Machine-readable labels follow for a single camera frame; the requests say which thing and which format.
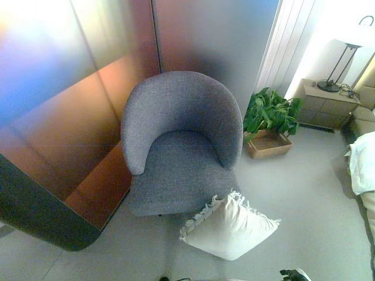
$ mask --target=lamp stand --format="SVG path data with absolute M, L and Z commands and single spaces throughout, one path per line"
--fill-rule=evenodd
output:
M 335 82 L 333 82 L 333 80 L 330 80 L 333 72 L 335 72 L 337 66 L 339 65 L 342 57 L 344 56 L 345 52 L 347 49 L 350 49 L 350 50 L 353 50 L 354 49 L 354 52 L 353 54 L 351 55 L 350 59 L 347 61 L 345 67 L 343 68 L 343 70 L 341 71 L 339 77 L 337 78 L 337 80 Z M 357 45 L 352 45 L 352 44 L 348 44 L 346 43 L 346 47 L 344 49 L 344 52 L 341 54 L 339 60 L 337 61 L 335 67 L 333 68 L 332 72 L 330 73 L 329 77 L 327 80 L 322 80 L 322 81 L 319 81 L 318 82 L 318 87 L 323 90 L 323 91 L 326 91 L 326 92 L 338 92 L 340 90 L 340 87 L 337 85 L 337 82 L 339 81 L 341 75 L 344 73 L 346 67 L 349 65 L 350 61 L 352 60 L 352 58 L 354 57 L 354 54 L 356 53 L 356 51 L 358 50 L 358 48 L 361 48 L 361 46 L 357 46 Z

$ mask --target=white wall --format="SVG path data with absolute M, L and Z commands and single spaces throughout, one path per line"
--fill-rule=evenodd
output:
M 287 98 L 293 96 L 302 78 L 316 81 L 328 78 L 345 49 L 345 44 L 335 39 L 335 35 L 340 32 L 344 23 L 355 25 L 364 16 L 372 15 L 375 17 L 375 1 L 373 0 L 330 0 L 322 8 L 321 18 L 285 95 Z M 338 78 L 351 52 L 346 52 L 342 59 L 342 64 L 337 67 L 332 79 L 336 80 Z M 359 48 L 350 67 L 348 67 L 339 82 L 352 85 L 374 52 L 375 49 L 373 47 Z

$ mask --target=lamp base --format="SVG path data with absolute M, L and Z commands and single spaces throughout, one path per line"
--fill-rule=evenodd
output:
M 333 84 L 332 82 L 327 81 L 319 81 L 318 82 L 319 89 L 326 91 L 326 92 L 338 92 L 340 90 L 340 87 L 337 84 Z

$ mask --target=shoe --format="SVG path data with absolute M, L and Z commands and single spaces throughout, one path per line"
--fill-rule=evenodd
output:
M 301 269 L 293 269 L 293 270 L 281 270 L 281 275 L 288 275 L 288 277 L 284 277 L 284 280 L 290 281 L 311 281 L 310 277 Z

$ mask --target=table lamp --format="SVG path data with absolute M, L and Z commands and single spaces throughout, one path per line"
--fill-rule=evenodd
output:
M 371 19 L 371 24 L 364 25 L 362 21 L 366 18 Z M 358 48 L 361 47 L 375 47 L 375 28 L 372 27 L 374 22 L 373 16 L 365 16 L 362 18 L 358 25 L 353 25 L 345 29 L 344 32 L 338 34 L 336 39 L 344 42 L 346 47 L 344 52 L 341 54 L 339 60 L 337 61 L 335 67 L 333 68 L 332 72 L 330 73 L 329 77 L 326 80 L 321 80 L 318 82 L 318 87 L 327 92 L 338 92 L 340 90 L 340 86 L 337 85 L 337 82 L 341 78 L 342 74 L 344 73 L 346 67 L 349 65 L 350 61 L 354 57 L 354 54 L 357 52 Z M 347 61 L 346 65 L 344 66 L 343 70 L 341 71 L 340 75 L 336 79 L 335 82 L 330 80 L 333 72 L 335 72 L 337 66 L 339 65 L 341 59 L 343 58 L 346 50 L 350 49 L 354 52 L 352 53 L 350 59 Z

